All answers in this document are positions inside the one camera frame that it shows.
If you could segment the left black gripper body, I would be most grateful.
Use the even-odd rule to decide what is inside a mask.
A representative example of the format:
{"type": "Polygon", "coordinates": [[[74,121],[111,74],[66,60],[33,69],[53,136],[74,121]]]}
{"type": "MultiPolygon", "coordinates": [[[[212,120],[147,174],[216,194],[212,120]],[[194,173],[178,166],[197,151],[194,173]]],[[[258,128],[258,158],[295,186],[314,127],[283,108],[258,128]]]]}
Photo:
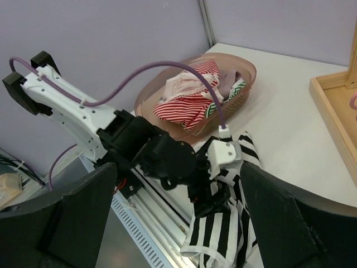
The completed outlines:
{"type": "Polygon", "coordinates": [[[195,215],[222,213],[223,185],[216,181],[208,158],[209,146],[218,140],[212,136],[195,151],[187,142],[159,135],[148,140],[135,156],[134,164],[139,165],[145,176],[158,179],[164,190],[187,186],[195,215]]]}

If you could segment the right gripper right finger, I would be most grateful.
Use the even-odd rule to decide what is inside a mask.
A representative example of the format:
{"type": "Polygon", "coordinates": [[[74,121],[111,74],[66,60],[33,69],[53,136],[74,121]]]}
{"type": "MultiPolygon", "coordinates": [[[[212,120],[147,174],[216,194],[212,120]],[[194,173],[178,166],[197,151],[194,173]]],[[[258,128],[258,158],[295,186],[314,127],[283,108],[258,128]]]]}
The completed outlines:
{"type": "Polygon", "coordinates": [[[356,267],[356,208],[244,163],[240,179],[264,267],[356,267]]]}

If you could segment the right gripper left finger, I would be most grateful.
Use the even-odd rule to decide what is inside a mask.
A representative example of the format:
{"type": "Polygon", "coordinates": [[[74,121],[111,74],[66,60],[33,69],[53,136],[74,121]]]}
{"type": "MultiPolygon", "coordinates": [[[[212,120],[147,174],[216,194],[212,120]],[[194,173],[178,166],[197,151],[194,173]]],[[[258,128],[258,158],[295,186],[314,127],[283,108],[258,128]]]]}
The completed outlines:
{"type": "Polygon", "coordinates": [[[95,267],[117,167],[1,210],[1,267],[95,267]]]}

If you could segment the red striped tank top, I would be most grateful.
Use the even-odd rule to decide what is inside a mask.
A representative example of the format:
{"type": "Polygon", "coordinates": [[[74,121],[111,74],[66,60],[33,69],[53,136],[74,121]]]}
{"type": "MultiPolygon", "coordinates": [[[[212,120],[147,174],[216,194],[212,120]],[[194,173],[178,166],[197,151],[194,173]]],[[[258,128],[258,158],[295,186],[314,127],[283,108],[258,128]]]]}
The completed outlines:
{"type": "Polygon", "coordinates": [[[181,125],[191,131],[202,119],[213,98],[203,82],[187,70],[166,81],[163,95],[153,108],[162,121],[181,125]]]}

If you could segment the black white striped tank top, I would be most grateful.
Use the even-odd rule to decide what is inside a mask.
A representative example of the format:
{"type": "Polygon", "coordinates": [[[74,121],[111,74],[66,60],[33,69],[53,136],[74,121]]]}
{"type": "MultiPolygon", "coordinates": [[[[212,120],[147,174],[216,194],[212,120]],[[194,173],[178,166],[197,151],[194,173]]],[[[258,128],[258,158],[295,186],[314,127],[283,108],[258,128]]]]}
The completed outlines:
{"type": "Polygon", "coordinates": [[[230,211],[192,217],[180,254],[198,256],[198,267],[243,267],[257,246],[240,170],[240,165],[234,165],[218,176],[220,182],[228,184],[230,211]]]}

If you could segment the green striped tank top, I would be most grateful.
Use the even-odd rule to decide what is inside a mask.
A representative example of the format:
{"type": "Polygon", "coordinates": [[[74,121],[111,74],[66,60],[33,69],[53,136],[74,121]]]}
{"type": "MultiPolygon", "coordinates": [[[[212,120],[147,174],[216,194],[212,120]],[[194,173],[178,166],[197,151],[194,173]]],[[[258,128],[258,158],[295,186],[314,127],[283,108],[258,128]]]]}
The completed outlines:
{"type": "MultiPolygon", "coordinates": [[[[228,103],[232,100],[245,86],[246,82],[241,76],[235,78],[233,82],[228,81],[228,78],[222,79],[218,88],[219,93],[224,97],[222,104],[228,103]]],[[[205,118],[210,117],[216,110],[217,107],[215,103],[210,103],[205,111],[205,118]]]]}

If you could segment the pink hanger of black top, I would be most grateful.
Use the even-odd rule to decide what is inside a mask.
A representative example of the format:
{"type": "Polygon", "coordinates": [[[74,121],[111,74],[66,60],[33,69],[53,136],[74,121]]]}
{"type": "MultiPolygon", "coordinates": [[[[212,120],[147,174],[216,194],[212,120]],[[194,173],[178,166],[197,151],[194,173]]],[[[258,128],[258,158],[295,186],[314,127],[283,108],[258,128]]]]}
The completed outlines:
{"type": "Polygon", "coordinates": [[[356,99],[357,99],[357,93],[353,94],[349,103],[349,106],[354,110],[357,110],[356,99]]]}

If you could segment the mauve tank top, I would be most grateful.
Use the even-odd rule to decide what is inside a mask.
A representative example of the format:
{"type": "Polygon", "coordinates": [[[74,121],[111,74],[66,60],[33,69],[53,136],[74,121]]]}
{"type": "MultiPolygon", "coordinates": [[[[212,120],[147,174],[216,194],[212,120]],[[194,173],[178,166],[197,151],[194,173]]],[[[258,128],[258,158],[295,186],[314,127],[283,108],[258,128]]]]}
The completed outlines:
{"type": "Polygon", "coordinates": [[[232,89],[234,83],[241,78],[241,73],[232,69],[232,70],[221,70],[220,71],[220,84],[218,86],[219,93],[223,96],[224,99],[229,97],[229,93],[232,89]]]}

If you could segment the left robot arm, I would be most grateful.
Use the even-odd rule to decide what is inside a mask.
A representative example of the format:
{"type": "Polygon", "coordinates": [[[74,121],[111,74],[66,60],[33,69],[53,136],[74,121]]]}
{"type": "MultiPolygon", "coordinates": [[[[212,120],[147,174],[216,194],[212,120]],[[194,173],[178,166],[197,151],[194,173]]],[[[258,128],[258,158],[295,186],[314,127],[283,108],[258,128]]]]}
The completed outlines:
{"type": "Polygon", "coordinates": [[[62,126],[96,168],[112,162],[120,174],[126,174],[140,167],[165,190],[185,185],[198,218],[228,211],[229,189],[216,181],[208,153],[218,138],[211,137],[194,151],[189,143],[175,140],[141,116],[116,110],[105,101],[89,101],[61,77],[45,51],[25,67],[28,75],[13,70],[2,80],[8,94],[28,112],[62,126]]]}

